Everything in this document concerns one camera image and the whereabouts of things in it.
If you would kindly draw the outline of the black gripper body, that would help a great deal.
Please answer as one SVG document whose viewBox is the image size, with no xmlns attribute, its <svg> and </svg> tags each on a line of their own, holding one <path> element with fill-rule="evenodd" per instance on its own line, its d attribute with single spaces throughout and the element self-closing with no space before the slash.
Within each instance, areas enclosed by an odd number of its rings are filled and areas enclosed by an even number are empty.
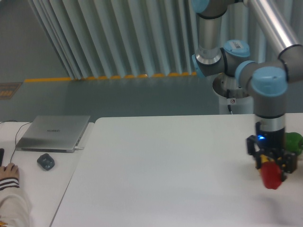
<svg viewBox="0 0 303 227">
<path fill-rule="evenodd" d="M 255 124 L 256 144 L 259 151 L 254 155 L 256 163 L 261 163 L 261 155 L 275 163 L 284 163 L 285 154 L 285 128 L 277 131 L 265 131 L 261 128 L 261 122 Z"/>
</svg>

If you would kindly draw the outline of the person's hand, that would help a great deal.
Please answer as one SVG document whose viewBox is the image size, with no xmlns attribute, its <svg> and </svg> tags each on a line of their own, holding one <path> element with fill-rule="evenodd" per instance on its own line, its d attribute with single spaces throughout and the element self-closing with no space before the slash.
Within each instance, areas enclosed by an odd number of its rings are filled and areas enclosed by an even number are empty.
<svg viewBox="0 0 303 227">
<path fill-rule="evenodd" d="M 16 184 L 19 185 L 19 168 L 14 163 L 0 167 L 0 184 Z"/>
</svg>

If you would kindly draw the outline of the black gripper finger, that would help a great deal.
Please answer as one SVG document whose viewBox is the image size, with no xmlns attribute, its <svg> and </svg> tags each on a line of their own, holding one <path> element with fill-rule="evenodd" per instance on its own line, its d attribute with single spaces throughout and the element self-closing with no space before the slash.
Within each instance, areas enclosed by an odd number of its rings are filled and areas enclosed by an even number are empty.
<svg viewBox="0 0 303 227">
<path fill-rule="evenodd" d="M 281 149 L 278 151 L 276 163 L 281 171 L 281 181 L 287 179 L 287 174 L 292 174 L 297 169 L 298 158 L 293 152 Z"/>
<path fill-rule="evenodd" d="M 258 170 L 259 174 L 261 174 L 261 161 L 260 156 L 264 155 L 264 147 L 262 146 L 262 142 L 265 141 L 265 137 L 262 135 L 250 135 L 246 139 L 247 153 L 252 156 L 255 161 L 255 168 Z"/>
</svg>

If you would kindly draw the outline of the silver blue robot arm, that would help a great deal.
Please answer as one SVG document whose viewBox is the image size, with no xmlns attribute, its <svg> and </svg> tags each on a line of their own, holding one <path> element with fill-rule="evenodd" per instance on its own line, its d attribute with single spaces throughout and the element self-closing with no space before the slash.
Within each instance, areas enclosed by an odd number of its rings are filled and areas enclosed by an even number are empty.
<svg viewBox="0 0 303 227">
<path fill-rule="evenodd" d="M 276 61 L 249 60 L 249 46 L 230 40 L 219 46 L 221 20 L 232 0 L 194 0 L 199 18 L 199 47 L 192 59 L 204 77 L 218 73 L 235 78 L 253 98 L 255 135 L 247 138 L 247 153 L 266 188 L 276 189 L 297 168 L 297 155 L 286 146 L 285 104 L 288 84 L 303 79 L 303 46 L 272 0 L 245 0 L 277 55 Z"/>
</svg>

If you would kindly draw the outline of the cream sleeved forearm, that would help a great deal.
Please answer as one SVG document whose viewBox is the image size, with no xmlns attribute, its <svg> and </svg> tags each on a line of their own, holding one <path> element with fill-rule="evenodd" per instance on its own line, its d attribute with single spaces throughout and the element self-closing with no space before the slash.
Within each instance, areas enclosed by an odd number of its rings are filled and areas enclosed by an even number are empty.
<svg viewBox="0 0 303 227">
<path fill-rule="evenodd" d="M 30 203 L 18 179 L 0 180 L 0 225 L 2 227 L 30 226 Z"/>
</svg>

